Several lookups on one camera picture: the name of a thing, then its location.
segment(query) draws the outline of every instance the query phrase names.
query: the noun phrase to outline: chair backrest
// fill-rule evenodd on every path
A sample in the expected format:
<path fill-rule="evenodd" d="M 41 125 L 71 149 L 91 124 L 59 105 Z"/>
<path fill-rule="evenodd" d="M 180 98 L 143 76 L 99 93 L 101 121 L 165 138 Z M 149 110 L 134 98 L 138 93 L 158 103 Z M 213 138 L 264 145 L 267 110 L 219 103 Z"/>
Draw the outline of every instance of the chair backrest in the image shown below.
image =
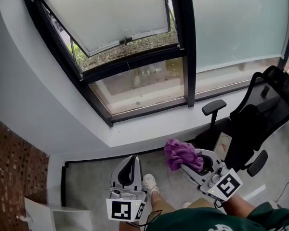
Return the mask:
<path fill-rule="evenodd" d="M 289 76 L 275 66 L 255 73 L 248 91 L 230 113 L 236 136 L 258 151 L 262 143 L 289 120 Z"/>

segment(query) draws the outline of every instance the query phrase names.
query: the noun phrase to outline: purple towel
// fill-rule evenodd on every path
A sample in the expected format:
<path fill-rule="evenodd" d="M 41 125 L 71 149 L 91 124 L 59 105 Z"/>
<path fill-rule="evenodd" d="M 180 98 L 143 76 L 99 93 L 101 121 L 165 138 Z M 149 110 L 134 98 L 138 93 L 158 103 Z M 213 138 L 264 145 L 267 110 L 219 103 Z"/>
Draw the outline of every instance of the purple towel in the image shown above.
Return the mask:
<path fill-rule="evenodd" d="M 197 171 L 203 169 L 203 158 L 195 153 L 195 149 L 190 143 L 168 139 L 164 150 L 167 159 L 166 163 L 172 171 L 178 170 L 181 164 L 186 164 Z"/>

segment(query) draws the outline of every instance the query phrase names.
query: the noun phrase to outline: chair armrest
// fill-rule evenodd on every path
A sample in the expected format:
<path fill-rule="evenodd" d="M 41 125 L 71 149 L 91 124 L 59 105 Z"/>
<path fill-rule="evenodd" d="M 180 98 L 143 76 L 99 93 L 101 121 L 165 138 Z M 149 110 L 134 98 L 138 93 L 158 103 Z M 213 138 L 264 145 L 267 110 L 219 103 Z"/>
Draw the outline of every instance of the chair armrest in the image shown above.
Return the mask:
<path fill-rule="evenodd" d="M 224 100 L 219 99 L 208 103 L 207 105 L 202 107 L 202 112 L 205 116 L 211 115 L 214 112 L 226 107 L 227 104 Z"/>
<path fill-rule="evenodd" d="M 265 150 L 261 151 L 253 163 L 245 166 L 245 168 L 247 168 L 248 174 L 252 177 L 257 175 L 258 172 L 263 168 L 267 159 L 268 159 L 268 153 Z"/>

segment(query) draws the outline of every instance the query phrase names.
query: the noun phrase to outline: black office chair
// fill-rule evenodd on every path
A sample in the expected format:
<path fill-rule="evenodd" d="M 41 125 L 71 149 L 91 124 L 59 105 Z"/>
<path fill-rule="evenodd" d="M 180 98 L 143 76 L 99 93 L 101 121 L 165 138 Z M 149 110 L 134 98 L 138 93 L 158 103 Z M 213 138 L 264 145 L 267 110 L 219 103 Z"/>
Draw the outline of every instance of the black office chair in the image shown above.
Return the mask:
<path fill-rule="evenodd" d="M 212 114 L 210 128 L 195 138 L 195 146 L 213 150 L 221 132 L 232 137 L 225 158 L 227 167 L 235 171 L 247 169 L 255 176 L 264 166 L 268 154 L 263 150 L 257 159 L 246 163 L 259 151 L 262 143 L 289 120 L 289 76 L 275 66 L 264 73 L 255 73 L 241 104 L 230 118 L 215 122 L 223 100 L 210 102 L 202 108 L 205 116 Z"/>

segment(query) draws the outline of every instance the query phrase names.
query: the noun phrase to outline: gray floor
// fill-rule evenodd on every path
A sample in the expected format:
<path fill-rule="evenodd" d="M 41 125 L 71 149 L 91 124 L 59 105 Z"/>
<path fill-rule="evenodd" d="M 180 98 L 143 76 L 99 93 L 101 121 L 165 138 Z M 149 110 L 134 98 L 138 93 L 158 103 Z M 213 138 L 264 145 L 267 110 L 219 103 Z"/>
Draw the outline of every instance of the gray floor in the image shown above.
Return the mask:
<path fill-rule="evenodd" d="M 269 154 L 264 168 L 253 178 L 246 171 L 238 173 L 244 183 L 239 190 L 241 196 L 246 196 L 265 184 L 266 189 L 249 200 L 254 205 L 276 200 L 289 180 L 289 122 L 272 134 L 263 143 L 262 149 Z M 163 151 L 139 157 L 143 174 L 152 173 L 156 177 L 161 195 L 176 209 L 180 209 L 184 202 L 192 202 L 200 197 L 207 198 L 179 171 L 172 172 L 166 167 Z M 91 210 L 95 231 L 118 230 L 118 222 L 107 218 L 105 199 L 109 197 L 111 172 L 121 160 L 73 163 L 66 169 L 66 206 Z M 278 203 L 289 208 L 289 185 Z M 150 209 L 148 203 L 142 214 L 141 224 L 145 223 Z"/>

